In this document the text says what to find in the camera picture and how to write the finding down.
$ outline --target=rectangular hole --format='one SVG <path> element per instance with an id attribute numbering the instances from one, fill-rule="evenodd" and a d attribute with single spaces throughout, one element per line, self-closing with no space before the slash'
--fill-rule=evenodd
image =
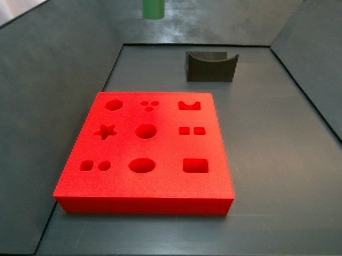
<path id="1" fill-rule="evenodd" d="M 200 158 L 184 158 L 183 159 L 183 171 L 186 173 L 207 173 L 208 172 L 208 160 Z"/>

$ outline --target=green object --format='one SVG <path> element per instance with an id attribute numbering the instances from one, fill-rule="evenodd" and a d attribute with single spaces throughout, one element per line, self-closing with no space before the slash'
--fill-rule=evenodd
<path id="1" fill-rule="evenodd" d="M 164 0 L 143 0 L 143 17 L 151 20 L 164 18 Z"/>

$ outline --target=dark gray shape block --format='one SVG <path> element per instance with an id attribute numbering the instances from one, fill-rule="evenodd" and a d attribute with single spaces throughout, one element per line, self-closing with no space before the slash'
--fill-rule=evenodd
<path id="1" fill-rule="evenodd" d="M 227 52 L 187 52 L 187 81 L 231 82 L 238 58 L 227 59 Z"/>
<path id="2" fill-rule="evenodd" d="M 162 20 L 141 18 L 141 0 L 109 0 L 124 43 L 270 45 L 302 0 L 167 0 Z"/>
<path id="3" fill-rule="evenodd" d="M 342 1 L 307 0 L 271 49 L 342 139 Z"/>
<path id="4" fill-rule="evenodd" d="M 187 51 L 239 52 L 234 83 L 188 83 Z M 342 254 L 341 144 L 268 48 L 124 46 L 105 91 L 212 93 L 236 199 L 227 217 L 57 206 L 39 254 Z"/>
<path id="5" fill-rule="evenodd" d="M 99 1 L 48 1 L 0 30 L 0 254 L 32 254 L 121 43 Z"/>

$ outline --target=gray wall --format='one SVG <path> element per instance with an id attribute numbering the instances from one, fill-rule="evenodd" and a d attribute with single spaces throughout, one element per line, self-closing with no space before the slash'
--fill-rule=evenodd
<path id="1" fill-rule="evenodd" d="M 0 30 L 0 253 L 35 252 L 52 192 L 121 43 L 100 1 L 48 1 Z"/>
<path id="2" fill-rule="evenodd" d="M 162 20 L 141 18 L 140 0 L 108 1 L 124 43 L 270 45 L 302 0 L 166 0 Z"/>
<path id="3" fill-rule="evenodd" d="M 304 1 L 271 49 L 342 139 L 342 1 Z"/>

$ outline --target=star-shaped hole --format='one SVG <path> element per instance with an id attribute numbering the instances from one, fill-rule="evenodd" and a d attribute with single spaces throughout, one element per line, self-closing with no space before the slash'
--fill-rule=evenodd
<path id="1" fill-rule="evenodd" d="M 97 132 L 95 132 L 95 135 L 100 135 L 101 136 L 101 140 L 105 140 L 108 138 L 108 136 L 111 135 L 116 135 L 116 132 L 113 131 L 113 127 L 115 125 L 104 125 L 101 124 L 100 126 L 100 130 Z"/>

